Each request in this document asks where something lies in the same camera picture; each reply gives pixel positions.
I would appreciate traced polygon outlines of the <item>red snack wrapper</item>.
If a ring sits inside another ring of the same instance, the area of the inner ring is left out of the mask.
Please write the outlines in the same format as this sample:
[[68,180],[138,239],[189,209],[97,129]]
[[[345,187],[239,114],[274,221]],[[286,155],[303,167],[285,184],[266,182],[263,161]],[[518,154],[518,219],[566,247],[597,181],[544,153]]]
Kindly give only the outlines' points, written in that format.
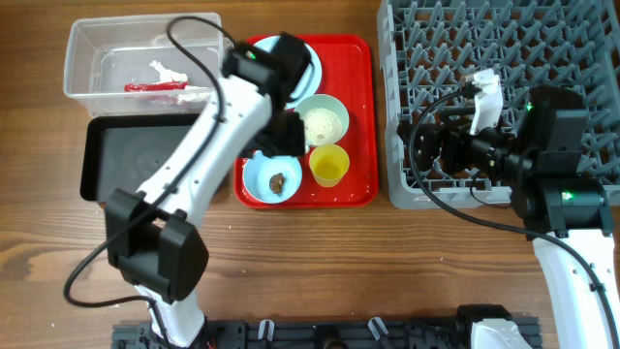
[[187,87],[187,81],[167,81],[158,83],[128,83],[124,86],[125,92],[149,92],[149,91],[167,91],[167,90],[183,90]]

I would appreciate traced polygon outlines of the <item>yellow cup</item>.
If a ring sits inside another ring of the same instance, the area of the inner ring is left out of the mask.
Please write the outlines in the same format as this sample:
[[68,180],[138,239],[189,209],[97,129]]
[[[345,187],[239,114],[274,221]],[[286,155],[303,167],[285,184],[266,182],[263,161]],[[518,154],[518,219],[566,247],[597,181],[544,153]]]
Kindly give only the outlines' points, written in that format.
[[321,145],[310,153],[309,168],[320,186],[334,187],[350,168],[350,158],[337,144]]

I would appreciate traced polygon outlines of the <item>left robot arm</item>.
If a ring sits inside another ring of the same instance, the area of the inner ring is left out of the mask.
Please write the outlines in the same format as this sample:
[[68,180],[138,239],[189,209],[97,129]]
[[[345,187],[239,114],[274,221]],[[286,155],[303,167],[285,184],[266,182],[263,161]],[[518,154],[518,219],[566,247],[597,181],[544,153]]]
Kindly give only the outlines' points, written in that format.
[[214,97],[162,168],[136,193],[117,189],[109,198],[108,261],[148,304],[157,347],[206,344],[195,293],[209,258],[198,232],[203,214],[240,155],[304,153],[302,122],[285,106],[310,63],[305,43],[288,33],[269,51],[234,45]]

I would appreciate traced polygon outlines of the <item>cooked white rice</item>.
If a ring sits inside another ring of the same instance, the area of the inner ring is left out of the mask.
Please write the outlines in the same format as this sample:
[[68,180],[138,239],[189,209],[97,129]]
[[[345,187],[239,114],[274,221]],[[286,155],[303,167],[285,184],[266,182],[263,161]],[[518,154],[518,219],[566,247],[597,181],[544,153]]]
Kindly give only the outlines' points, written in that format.
[[329,109],[314,108],[302,116],[306,143],[321,146],[336,143],[343,135],[343,124],[338,115]]

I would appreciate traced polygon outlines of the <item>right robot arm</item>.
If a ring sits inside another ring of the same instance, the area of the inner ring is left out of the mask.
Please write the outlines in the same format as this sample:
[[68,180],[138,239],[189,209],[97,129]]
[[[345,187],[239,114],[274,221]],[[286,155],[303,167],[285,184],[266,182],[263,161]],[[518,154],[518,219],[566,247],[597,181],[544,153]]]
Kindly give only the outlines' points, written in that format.
[[619,295],[614,267],[614,222],[603,186],[578,173],[587,121],[582,97],[563,87],[530,89],[516,137],[495,127],[468,135],[462,124],[419,120],[408,138],[413,176],[435,157],[449,170],[476,167],[511,186],[511,207],[522,227],[483,220],[446,204],[437,206],[465,221],[522,234],[532,241],[551,298],[563,348],[616,348]]

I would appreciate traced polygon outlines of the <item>brown food scrap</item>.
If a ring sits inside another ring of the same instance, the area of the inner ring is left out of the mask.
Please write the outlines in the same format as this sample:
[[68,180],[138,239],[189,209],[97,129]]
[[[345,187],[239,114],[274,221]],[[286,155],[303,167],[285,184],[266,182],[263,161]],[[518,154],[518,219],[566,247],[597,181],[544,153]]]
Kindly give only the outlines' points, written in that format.
[[286,178],[282,173],[273,175],[269,180],[269,189],[275,195],[281,195],[283,193],[283,187]]

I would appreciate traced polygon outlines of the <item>small light blue bowl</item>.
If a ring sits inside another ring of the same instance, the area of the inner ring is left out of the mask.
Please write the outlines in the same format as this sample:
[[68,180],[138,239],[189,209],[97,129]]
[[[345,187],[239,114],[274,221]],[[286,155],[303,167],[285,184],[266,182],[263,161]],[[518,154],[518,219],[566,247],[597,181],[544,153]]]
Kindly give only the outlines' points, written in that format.
[[[270,178],[278,173],[282,173],[286,178],[281,195],[275,195],[269,189]],[[302,168],[299,160],[293,156],[266,157],[256,151],[243,166],[242,182],[246,191],[263,204],[286,202],[297,192],[301,181]]]

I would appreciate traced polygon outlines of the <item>green bowl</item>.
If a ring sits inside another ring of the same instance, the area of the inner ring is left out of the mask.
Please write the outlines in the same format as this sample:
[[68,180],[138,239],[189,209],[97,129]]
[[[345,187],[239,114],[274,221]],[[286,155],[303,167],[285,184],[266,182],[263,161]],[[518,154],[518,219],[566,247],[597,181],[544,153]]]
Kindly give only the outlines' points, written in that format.
[[315,95],[312,95],[310,97],[303,99],[294,108],[294,111],[298,112],[300,118],[302,119],[302,116],[306,112],[314,108],[329,109],[331,111],[334,111],[338,115],[344,128],[342,137],[336,142],[338,143],[346,135],[348,128],[349,128],[350,117],[349,117],[349,112],[347,108],[344,106],[342,102],[340,102],[335,97],[332,97],[326,94],[315,94]]

